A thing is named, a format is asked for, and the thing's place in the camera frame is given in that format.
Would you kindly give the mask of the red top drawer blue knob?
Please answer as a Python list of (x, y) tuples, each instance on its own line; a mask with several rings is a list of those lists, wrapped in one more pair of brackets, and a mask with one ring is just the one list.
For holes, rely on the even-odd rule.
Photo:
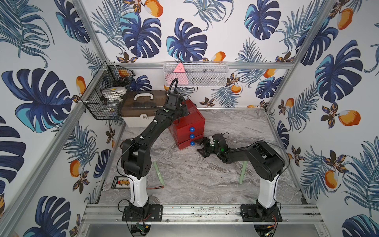
[(190, 129), (190, 131), (195, 131), (198, 129), (204, 129), (205, 127), (205, 119), (199, 119), (199, 120), (191, 120), (186, 118), (179, 119), (179, 122), (174, 122), (169, 130), (172, 134), (175, 134), (177, 136), (178, 130), (187, 130)]

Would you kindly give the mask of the red three-drawer cabinet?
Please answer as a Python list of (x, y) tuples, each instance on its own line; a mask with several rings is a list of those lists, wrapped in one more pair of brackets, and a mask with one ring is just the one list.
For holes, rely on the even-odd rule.
[(175, 121), (169, 131), (179, 150), (195, 145), (195, 140), (204, 136), (205, 118), (191, 101), (186, 101), (189, 114)]

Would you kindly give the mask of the green fruit knife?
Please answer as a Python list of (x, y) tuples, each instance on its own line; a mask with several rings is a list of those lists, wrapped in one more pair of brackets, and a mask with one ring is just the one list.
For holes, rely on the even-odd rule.
[(245, 173), (246, 173), (246, 170), (247, 170), (247, 164), (248, 164), (248, 161), (244, 161), (243, 164), (242, 164), (242, 169), (241, 169), (241, 173), (240, 173), (240, 177), (239, 177), (239, 184), (240, 185), (243, 184)]
[(162, 176), (162, 174), (161, 174), (161, 172), (160, 172), (160, 169), (159, 169), (158, 163), (157, 163), (156, 161), (154, 161), (154, 162), (153, 162), (153, 165), (154, 165), (154, 168), (155, 168), (155, 170), (156, 170), (156, 173), (157, 173), (157, 176), (158, 176), (158, 179), (159, 179), (161, 185), (164, 186), (164, 185), (165, 185), (164, 178), (163, 178), (163, 176)]

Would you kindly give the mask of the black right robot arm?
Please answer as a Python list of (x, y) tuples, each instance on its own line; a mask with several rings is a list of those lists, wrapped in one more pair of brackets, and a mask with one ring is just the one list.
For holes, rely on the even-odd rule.
[(193, 143), (202, 146), (197, 152), (204, 158), (216, 155), (225, 164), (250, 162), (260, 177), (258, 206), (269, 209), (276, 205), (276, 182), (286, 162), (267, 142), (260, 140), (249, 146), (230, 148), (224, 135), (217, 133), (197, 139)]

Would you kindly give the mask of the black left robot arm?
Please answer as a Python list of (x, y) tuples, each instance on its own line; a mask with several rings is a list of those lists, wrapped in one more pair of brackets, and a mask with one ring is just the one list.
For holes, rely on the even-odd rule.
[(164, 106), (156, 111), (154, 119), (144, 131), (137, 137), (126, 139), (122, 143), (120, 165), (130, 181), (130, 202), (135, 207), (142, 208), (149, 200), (146, 176), (152, 166), (150, 150), (153, 144), (173, 122), (188, 114), (184, 97), (177, 92), (172, 92), (168, 94)]

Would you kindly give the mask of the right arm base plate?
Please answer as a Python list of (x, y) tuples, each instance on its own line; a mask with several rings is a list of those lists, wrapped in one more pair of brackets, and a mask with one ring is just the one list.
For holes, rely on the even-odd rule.
[(275, 203), (272, 207), (265, 208), (259, 202), (256, 204), (242, 204), (240, 216), (243, 222), (281, 222), (283, 221), (280, 209)]

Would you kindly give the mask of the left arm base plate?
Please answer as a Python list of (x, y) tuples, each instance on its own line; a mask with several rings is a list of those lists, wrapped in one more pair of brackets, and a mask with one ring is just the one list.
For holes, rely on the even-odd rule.
[(136, 207), (131, 203), (124, 208), (122, 214), (123, 222), (161, 222), (163, 214), (163, 205), (148, 204), (143, 207)]

